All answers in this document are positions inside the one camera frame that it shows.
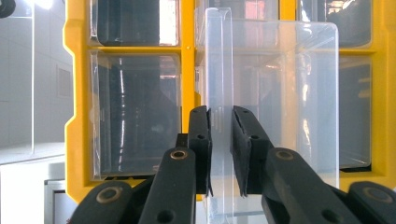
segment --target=yellow storage rack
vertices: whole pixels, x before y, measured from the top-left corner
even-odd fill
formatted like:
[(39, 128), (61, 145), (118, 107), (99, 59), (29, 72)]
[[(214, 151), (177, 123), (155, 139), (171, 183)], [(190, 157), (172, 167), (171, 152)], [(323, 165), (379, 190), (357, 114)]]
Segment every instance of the yellow storage rack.
[[(92, 180), (92, 146), (89, 91), (89, 52), (176, 53), (181, 64), (182, 132), (188, 130), (189, 112), (200, 102), (194, 91), (194, 1), (180, 0), (179, 45), (175, 47), (96, 47), (88, 41), (90, 1), (67, 0), (64, 45), (73, 56), (74, 117), (65, 127), (67, 193), (80, 202), (103, 181)], [(279, 0), (281, 20), (295, 20), (296, 0)], [(372, 44), (367, 49), (340, 49), (340, 55), (369, 56), (372, 60), (372, 171), (341, 173), (341, 189), (356, 181), (370, 180), (396, 187), (396, 4), (372, 1)], [(131, 185), (141, 180), (125, 180)]]

